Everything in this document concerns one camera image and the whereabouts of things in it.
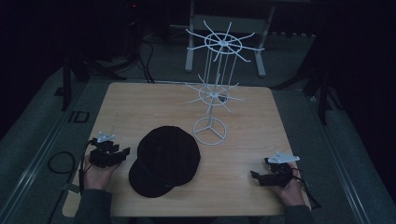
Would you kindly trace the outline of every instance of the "baseball cap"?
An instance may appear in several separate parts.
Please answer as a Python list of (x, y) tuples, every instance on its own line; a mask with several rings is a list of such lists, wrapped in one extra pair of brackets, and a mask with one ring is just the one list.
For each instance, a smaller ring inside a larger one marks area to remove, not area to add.
[(179, 127), (162, 126), (140, 141), (129, 182), (142, 196), (161, 197), (172, 188), (190, 182), (200, 159), (198, 145), (189, 133)]

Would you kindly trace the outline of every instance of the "wire stand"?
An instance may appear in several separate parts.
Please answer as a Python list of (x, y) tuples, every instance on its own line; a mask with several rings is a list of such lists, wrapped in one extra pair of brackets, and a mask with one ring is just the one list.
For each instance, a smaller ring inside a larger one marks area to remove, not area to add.
[[(195, 122), (195, 125), (193, 127), (193, 134), (195, 138), (202, 144), (213, 146), (221, 143), (225, 139), (227, 134), (227, 128), (225, 124), (220, 119), (216, 119), (213, 117), (213, 107), (222, 105), (230, 113), (233, 114), (233, 112), (226, 106), (226, 103), (229, 100), (244, 100), (232, 97), (229, 93), (229, 90), (238, 86), (239, 84), (237, 83), (231, 86), (231, 79), (233, 77), (233, 70), (235, 68), (236, 59), (240, 58), (246, 63), (250, 62), (250, 60), (246, 60), (244, 57), (242, 57), (239, 52), (242, 49), (252, 49), (256, 51), (263, 49), (244, 47), (241, 40), (253, 36), (254, 33), (241, 38), (236, 38), (235, 36), (229, 34), (232, 25), (231, 22), (228, 27), (227, 33), (225, 34), (215, 33), (210, 29), (209, 26), (206, 25), (205, 21), (204, 24), (206, 28), (211, 32), (211, 34), (207, 36), (197, 35), (190, 32), (189, 30), (186, 30), (190, 35), (201, 37), (205, 41), (202, 46), (188, 49), (195, 50), (207, 48), (204, 78), (202, 78), (198, 74), (198, 78), (200, 78), (200, 80), (202, 81), (201, 88), (195, 88), (189, 83), (186, 83), (186, 85), (198, 91), (198, 99), (190, 101), (189, 103), (202, 101), (208, 105), (208, 109), (206, 111), (207, 117), (198, 119), (198, 121)], [(215, 64), (217, 68), (215, 67), (214, 69), (212, 69), (212, 62), (217, 63)], [(209, 84), (210, 73), (212, 70), (216, 70), (216, 79), (214, 84)], [(226, 75), (228, 75), (228, 83), (223, 84)], [(213, 140), (213, 137), (210, 137), (210, 134), (208, 134), (207, 132), (214, 133), (217, 137), (216, 140)]]

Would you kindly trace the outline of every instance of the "dark background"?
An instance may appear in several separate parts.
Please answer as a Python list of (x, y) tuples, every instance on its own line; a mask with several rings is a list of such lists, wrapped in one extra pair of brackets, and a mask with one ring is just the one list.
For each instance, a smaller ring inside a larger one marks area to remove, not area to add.
[[(80, 49), (94, 59), (110, 60), (111, 55), (124, 53), (120, 52), (120, 46), (111, 45), (117, 41), (110, 39), (128, 38), (107, 35), (121, 29), (114, 24), (125, 26), (138, 18), (166, 37), (169, 23), (188, 21), (189, 1), (112, 3), (107, 5), (105, 0), (0, 2), (0, 138), (47, 77), (62, 67), (70, 49)], [(131, 4), (138, 6), (132, 14)], [(118, 13), (108, 13), (100, 6), (109, 6), (109, 10)], [(289, 17), (295, 18), (295, 22), (284, 22)], [(280, 4), (271, 27), (272, 32), (286, 35), (317, 35), (304, 64), (330, 71), (331, 85), (337, 90), (393, 200), (396, 198), (392, 179), (396, 175), (393, 168), (395, 28), (396, 4), (390, 0)]]

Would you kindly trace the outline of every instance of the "human hand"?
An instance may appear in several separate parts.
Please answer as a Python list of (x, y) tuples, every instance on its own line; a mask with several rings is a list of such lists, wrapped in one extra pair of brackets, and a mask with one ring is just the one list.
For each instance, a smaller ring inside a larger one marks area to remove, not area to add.
[(120, 163), (106, 168), (100, 168), (90, 163), (90, 156), (86, 155), (84, 159), (84, 189), (105, 190), (113, 172), (120, 166)]
[[(297, 176), (297, 169), (291, 164), (289, 164), (289, 166), (293, 171), (293, 175)], [(296, 178), (292, 178), (285, 188), (281, 188), (280, 186), (270, 186), (268, 188), (273, 191), (286, 206), (305, 205), (303, 194), (301, 193), (301, 186)]]

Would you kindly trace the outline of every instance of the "gray carpet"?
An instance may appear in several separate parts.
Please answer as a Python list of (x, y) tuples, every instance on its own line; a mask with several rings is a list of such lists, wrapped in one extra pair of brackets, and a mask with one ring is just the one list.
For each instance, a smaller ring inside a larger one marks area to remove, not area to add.
[[(146, 38), (154, 47), (149, 71), (156, 81), (198, 82), (197, 73), (202, 73), (205, 51), (197, 51), (194, 70), (184, 72), (186, 57), (185, 36), (177, 35), (168, 42), (155, 36)], [(256, 75), (255, 63), (238, 64), (233, 81), (247, 86), (272, 86), (295, 75), (313, 38), (271, 35), (262, 54), (267, 77)], [(147, 61), (150, 47), (143, 45), (142, 58)], [(252, 58), (251, 52), (244, 52)], [(144, 80), (141, 66), (136, 65), (118, 71), (128, 77), (128, 82)], [(73, 104), (60, 112), (62, 98), (53, 96), (62, 85), (62, 73), (54, 74), (29, 104), (21, 118), (0, 143), (2, 169), (0, 202), (5, 211), (6, 201), (18, 186), (17, 182), (29, 162), (40, 148), (46, 147), (47, 156), (33, 175), (31, 186), (21, 203), (13, 204), (8, 223), (45, 223), (62, 192), (67, 175), (56, 175), (47, 167), (50, 156), (60, 151), (71, 152), (79, 162), (79, 154), (88, 140), (99, 111), (106, 88), (112, 80), (94, 75), (89, 83), (73, 83)], [(301, 88), (304, 81), (283, 91), (273, 91), (280, 116), (291, 148), (301, 158), (298, 162), (309, 189), (321, 203), (322, 208), (313, 211), (318, 223), (395, 223), (396, 209), (386, 193), (375, 168), (367, 157), (364, 146), (344, 111), (334, 106), (327, 111), (328, 125), (323, 126), (316, 114), (317, 103), (307, 99)], [(68, 122), (72, 111), (90, 112), (87, 123)], [(62, 127), (54, 129), (58, 123)], [(71, 161), (66, 155), (52, 163), (57, 170), (68, 170)], [(61, 199), (52, 223), (71, 223), (62, 215), (64, 196)], [(114, 218), (114, 223), (127, 223), (126, 218)], [(150, 223), (139, 218), (138, 223)], [(247, 217), (220, 217), (216, 224), (248, 223)], [(262, 217), (261, 223), (284, 223), (282, 216)]]

